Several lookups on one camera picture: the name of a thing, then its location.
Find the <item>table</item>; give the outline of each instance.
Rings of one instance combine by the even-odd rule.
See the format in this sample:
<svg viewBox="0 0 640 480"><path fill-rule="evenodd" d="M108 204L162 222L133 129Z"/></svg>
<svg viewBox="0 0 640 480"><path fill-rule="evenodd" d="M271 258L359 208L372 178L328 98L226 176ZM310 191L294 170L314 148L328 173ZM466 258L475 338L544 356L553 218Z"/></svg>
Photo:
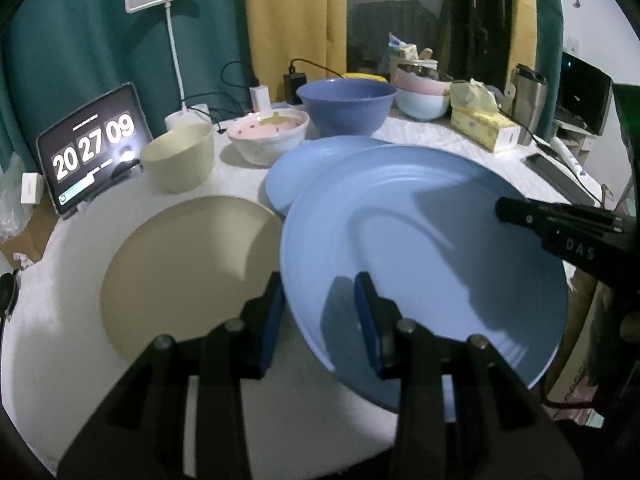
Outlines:
<svg viewBox="0 0 640 480"><path fill-rule="evenodd" d="M374 136L466 156L529 198L565 202L523 164L534 147L492 155L444 123L415 123L397 110ZM197 189L166 196L140 174L59 221L42 261L21 272L20 297L4 334L2 398L20 434L52 470L126 369L108 343L98 309L102 278L117 249L146 220L191 198L231 194L268 206L266 172L246 163L226 135L219 136L214 170ZM8 269L3 258L1 264ZM185 472L192 475L193 395L192 389L185 440ZM242 382L242 402L256 479L338 471L388 449L396 429L393 413L361 399L324 370L289 314L271 369L262 381Z"/></svg>

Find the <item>small blue plate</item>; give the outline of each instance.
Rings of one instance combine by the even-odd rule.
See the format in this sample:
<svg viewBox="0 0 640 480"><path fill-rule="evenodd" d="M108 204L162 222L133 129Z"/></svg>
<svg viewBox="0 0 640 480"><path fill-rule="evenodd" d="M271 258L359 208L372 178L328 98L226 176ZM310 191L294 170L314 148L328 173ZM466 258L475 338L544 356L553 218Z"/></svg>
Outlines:
<svg viewBox="0 0 640 480"><path fill-rule="evenodd" d="M556 353L567 305L562 261L531 231L495 215L507 181L458 155L385 146L332 165L296 199L280 272L307 344L344 384L397 411L398 380L379 380L354 306L354 278L439 336L489 338L532 386ZM454 414L445 389L446 417Z"/></svg>
<svg viewBox="0 0 640 480"><path fill-rule="evenodd" d="M388 144L371 137L327 137L307 140L281 156L267 173L265 190L271 206L286 216L300 191L324 168L355 153Z"/></svg>

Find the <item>power adapter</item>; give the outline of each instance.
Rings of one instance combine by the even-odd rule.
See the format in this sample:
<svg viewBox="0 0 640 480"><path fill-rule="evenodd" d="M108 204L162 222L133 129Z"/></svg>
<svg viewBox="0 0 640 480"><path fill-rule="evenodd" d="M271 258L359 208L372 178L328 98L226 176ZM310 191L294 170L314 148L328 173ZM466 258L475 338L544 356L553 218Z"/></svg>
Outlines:
<svg viewBox="0 0 640 480"><path fill-rule="evenodd" d="M290 105L301 105L302 100L298 97L296 91L302 85L306 84L306 74L301 72L292 72L284 75L284 97Z"/></svg>

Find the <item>blue bowl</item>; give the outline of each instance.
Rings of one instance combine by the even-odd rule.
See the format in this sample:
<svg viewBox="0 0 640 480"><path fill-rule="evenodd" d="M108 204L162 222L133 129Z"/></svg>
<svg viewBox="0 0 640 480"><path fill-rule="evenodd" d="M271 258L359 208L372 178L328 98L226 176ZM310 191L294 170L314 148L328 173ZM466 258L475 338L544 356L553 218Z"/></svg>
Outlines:
<svg viewBox="0 0 640 480"><path fill-rule="evenodd" d="M298 88L298 96L322 136L367 136L385 122L396 88L370 79L322 79Z"/></svg>

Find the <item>screw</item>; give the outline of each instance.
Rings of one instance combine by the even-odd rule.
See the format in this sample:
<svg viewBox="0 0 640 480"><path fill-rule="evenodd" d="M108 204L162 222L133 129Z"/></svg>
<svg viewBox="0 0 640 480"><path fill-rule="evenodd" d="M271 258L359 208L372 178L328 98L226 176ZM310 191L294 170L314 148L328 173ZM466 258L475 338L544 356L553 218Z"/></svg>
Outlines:
<svg viewBox="0 0 640 480"><path fill-rule="evenodd" d="M225 321L225 329L227 332L242 332L244 330L244 321L237 317Z"/></svg>
<svg viewBox="0 0 640 480"><path fill-rule="evenodd" d="M411 334L415 330L415 321L403 318L396 323L396 328L404 334Z"/></svg>
<svg viewBox="0 0 640 480"><path fill-rule="evenodd" d="M156 350L166 350L174 343L170 335L159 335L154 339L154 347Z"/></svg>
<svg viewBox="0 0 640 480"><path fill-rule="evenodd" d="M487 338L485 338L481 334L473 334L469 338L469 341L471 341L471 344L473 346L475 346L476 348L479 348L481 350L484 350L485 348L487 348L489 346L489 340Z"/></svg>

